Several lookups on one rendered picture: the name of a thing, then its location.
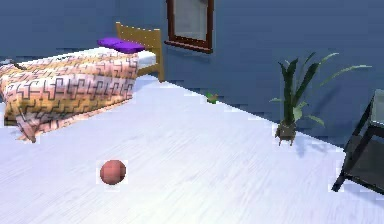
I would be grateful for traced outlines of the brown framed window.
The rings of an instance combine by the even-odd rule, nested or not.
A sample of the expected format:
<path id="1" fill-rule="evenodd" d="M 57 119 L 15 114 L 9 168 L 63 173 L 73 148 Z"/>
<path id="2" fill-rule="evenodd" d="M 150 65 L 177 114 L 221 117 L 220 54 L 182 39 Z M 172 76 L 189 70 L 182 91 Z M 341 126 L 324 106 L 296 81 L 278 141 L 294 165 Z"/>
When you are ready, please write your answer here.
<path id="1" fill-rule="evenodd" d="M 166 0 L 165 44 L 196 52 L 213 52 L 214 0 Z"/>

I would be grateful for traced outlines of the purple pillow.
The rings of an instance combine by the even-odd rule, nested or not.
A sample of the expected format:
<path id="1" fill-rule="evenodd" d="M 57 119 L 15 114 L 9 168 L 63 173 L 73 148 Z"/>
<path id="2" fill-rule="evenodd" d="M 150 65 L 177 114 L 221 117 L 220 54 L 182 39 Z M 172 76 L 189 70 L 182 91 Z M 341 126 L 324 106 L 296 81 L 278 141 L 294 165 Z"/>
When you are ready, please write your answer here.
<path id="1" fill-rule="evenodd" d="M 116 51 L 125 53 L 125 54 L 134 54 L 134 53 L 143 51 L 145 49 L 145 47 L 139 43 L 128 42 L 128 41 L 115 44 L 113 48 Z"/>
<path id="2" fill-rule="evenodd" d="M 114 45 L 119 44 L 121 42 L 122 42 L 122 39 L 120 39 L 120 38 L 106 37 L 106 38 L 99 39 L 97 41 L 97 44 L 101 47 L 110 48 L 110 47 L 113 47 Z"/>

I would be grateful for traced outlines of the reddish brown ball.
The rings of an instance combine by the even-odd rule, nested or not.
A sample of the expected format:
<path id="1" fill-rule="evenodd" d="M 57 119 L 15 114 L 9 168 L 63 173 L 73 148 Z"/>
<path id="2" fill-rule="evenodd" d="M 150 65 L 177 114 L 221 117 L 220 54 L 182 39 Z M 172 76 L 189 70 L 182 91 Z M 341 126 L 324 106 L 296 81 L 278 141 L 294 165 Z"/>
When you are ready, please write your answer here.
<path id="1" fill-rule="evenodd" d="M 120 160 L 109 160 L 100 169 L 101 180 L 108 185 L 116 185 L 123 181 L 126 166 Z"/>

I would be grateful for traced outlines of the green house plant in pot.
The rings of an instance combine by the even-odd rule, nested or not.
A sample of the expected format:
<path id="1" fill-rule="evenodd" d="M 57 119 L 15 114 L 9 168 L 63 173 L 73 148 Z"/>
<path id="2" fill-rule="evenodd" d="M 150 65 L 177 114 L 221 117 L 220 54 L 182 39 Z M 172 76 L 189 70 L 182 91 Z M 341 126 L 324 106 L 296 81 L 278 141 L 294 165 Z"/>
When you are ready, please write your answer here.
<path id="1" fill-rule="evenodd" d="M 300 68 L 298 68 L 298 58 L 285 61 L 285 63 L 279 62 L 284 81 L 283 97 L 271 99 L 271 102 L 279 102 L 283 105 L 283 118 L 275 132 L 275 137 L 279 139 L 279 143 L 287 141 L 290 146 L 293 145 L 297 133 L 297 121 L 302 118 L 308 118 L 321 126 L 325 126 L 321 118 L 311 114 L 303 114 L 303 108 L 308 106 L 304 93 L 320 67 L 337 55 L 338 52 L 330 53 L 321 60 L 308 65 L 315 56 L 315 52 L 312 52 L 305 58 Z"/>

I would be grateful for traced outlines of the wooden bed with patterned blanket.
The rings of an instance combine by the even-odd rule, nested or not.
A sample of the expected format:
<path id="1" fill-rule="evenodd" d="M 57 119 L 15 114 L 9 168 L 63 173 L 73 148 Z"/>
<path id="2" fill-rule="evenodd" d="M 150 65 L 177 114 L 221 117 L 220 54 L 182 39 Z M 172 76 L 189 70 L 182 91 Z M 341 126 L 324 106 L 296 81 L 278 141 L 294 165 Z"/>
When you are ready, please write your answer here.
<path id="1" fill-rule="evenodd" d="M 23 63 L 0 62 L 3 124 L 22 140 L 113 109 L 132 98 L 138 77 L 156 72 L 164 80 L 161 31 L 116 24 L 118 37 L 141 44 L 124 54 L 98 47 Z"/>

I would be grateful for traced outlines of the black side table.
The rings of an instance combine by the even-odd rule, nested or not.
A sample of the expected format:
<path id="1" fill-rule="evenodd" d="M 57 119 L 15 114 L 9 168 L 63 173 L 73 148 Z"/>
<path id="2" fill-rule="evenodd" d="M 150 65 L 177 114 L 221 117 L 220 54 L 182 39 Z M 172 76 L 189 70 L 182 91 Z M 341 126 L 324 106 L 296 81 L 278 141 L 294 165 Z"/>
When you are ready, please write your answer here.
<path id="1" fill-rule="evenodd" d="M 384 90 L 376 89 L 358 125 L 344 147 L 346 156 L 340 174 L 332 186 L 338 192 L 351 180 L 384 195 Z"/>

